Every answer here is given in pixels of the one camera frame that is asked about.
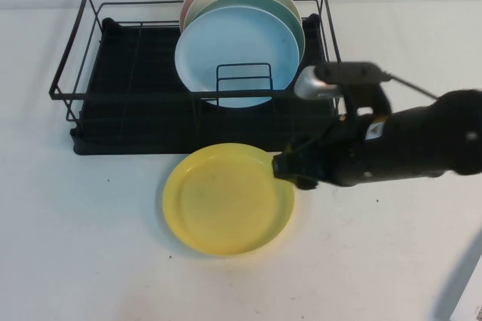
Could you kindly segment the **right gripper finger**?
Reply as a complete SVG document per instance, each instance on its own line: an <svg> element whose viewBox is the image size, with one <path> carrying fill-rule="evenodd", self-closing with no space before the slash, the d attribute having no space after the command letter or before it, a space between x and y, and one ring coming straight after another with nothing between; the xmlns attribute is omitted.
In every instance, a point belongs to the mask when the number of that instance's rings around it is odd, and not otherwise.
<svg viewBox="0 0 482 321"><path fill-rule="evenodd" d="M294 183L298 189L302 191L310 191L317 188L319 180L304 176L297 176Z"/></svg>
<svg viewBox="0 0 482 321"><path fill-rule="evenodd" d="M300 160L297 152L287 151L274 155L272 159L273 176L277 179L294 179L301 175Z"/></svg>

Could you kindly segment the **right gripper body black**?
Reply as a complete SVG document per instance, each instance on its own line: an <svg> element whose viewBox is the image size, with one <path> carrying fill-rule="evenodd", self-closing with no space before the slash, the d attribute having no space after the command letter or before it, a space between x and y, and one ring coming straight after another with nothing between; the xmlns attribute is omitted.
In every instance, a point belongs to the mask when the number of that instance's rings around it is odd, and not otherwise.
<svg viewBox="0 0 482 321"><path fill-rule="evenodd" d="M362 143L362 118L337 119L319 135L296 139L296 149L306 152L307 163L315 167L309 177L341 187L362 183L357 148Z"/></svg>

